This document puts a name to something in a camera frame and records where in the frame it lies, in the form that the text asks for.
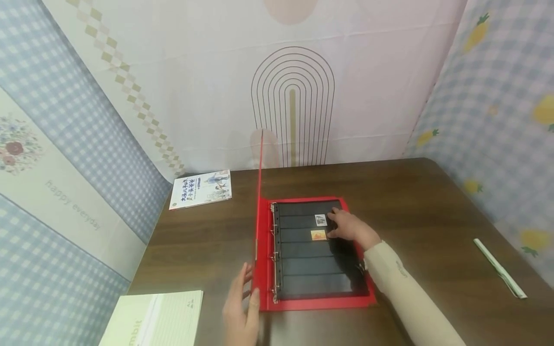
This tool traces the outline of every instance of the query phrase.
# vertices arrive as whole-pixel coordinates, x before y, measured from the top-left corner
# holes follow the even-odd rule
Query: flower illustration
[[[2,158],[2,161],[4,161],[4,164],[7,166],[14,166],[16,164],[16,159],[13,156],[4,156]]]
[[[19,155],[23,153],[23,146],[19,142],[10,142],[6,144],[6,150],[12,155]]]
[[[44,149],[28,123],[11,113],[0,117],[0,172],[18,175],[28,171],[43,154]]]

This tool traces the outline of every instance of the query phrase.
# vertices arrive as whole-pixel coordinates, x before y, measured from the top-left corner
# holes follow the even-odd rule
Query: yellow pineapple
[[[477,25],[473,28],[473,31],[469,34],[468,41],[465,43],[464,53],[469,52],[485,38],[486,32],[489,30],[487,19],[489,19],[488,12],[484,16],[479,17]]]
[[[433,138],[434,136],[436,136],[438,134],[439,134],[439,129],[438,128],[435,128],[434,130],[422,133],[421,136],[419,136],[418,139],[417,139],[417,146],[420,147],[420,146],[426,144],[427,142],[429,142],[429,140],[431,138]]]
[[[479,192],[483,192],[483,185],[479,183],[477,180],[467,179],[464,181],[464,189],[469,194],[476,194]]]
[[[545,95],[533,110],[533,120],[554,132],[554,94]]]
[[[487,111],[488,115],[495,116],[498,114],[498,105],[491,105]]]
[[[526,254],[533,257],[538,256],[538,252],[546,249],[550,245],[552,234],[540,229],[524,229],[520,233],[520,240],[523,246],[521,249]]]

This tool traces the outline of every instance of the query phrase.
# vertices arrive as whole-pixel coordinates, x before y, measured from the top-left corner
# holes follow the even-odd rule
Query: book cover
[[[175,179],[170,210],[219,202],[232,197],[231,172],[224,170]]]
[[[121,296],[100,346],[193,346],[202,291]]]

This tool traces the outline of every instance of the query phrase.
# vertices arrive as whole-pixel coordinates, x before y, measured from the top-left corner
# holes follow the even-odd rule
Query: notebook
[[[202,291],[121,296],[100,346],[193,346]]]

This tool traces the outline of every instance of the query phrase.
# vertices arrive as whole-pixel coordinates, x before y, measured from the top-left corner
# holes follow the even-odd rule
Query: white pen
[[[485,257],[489,260],[489,262],[493,265],[494,269],[498,272],[498,275],[504,280],[510,291],[514,296],[516,296],[519,299],[525,299],[527,298],[527,295],[525,292],[519,287],[519,285],[514,281],[514,279],[508,274],[508,272],[498,263],[496,258],[489,252],[489,250],[483,245],[483,243],[475,238],[473,242],[477,245],[479,250],[485,255]]]

